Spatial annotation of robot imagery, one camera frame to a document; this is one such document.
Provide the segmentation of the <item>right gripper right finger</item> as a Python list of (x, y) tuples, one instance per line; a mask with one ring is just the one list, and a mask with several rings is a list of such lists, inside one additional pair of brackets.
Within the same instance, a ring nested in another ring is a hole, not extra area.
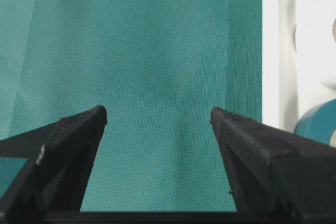
[(335, 148), (219, 107), (211, 126), (235, 207), (335, 223)]

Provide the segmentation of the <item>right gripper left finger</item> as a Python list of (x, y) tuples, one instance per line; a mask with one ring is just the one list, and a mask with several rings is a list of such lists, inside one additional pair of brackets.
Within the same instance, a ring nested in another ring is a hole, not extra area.
[(1, 140), (1, 223), (79, 211), (106, 124), (98, 105)]

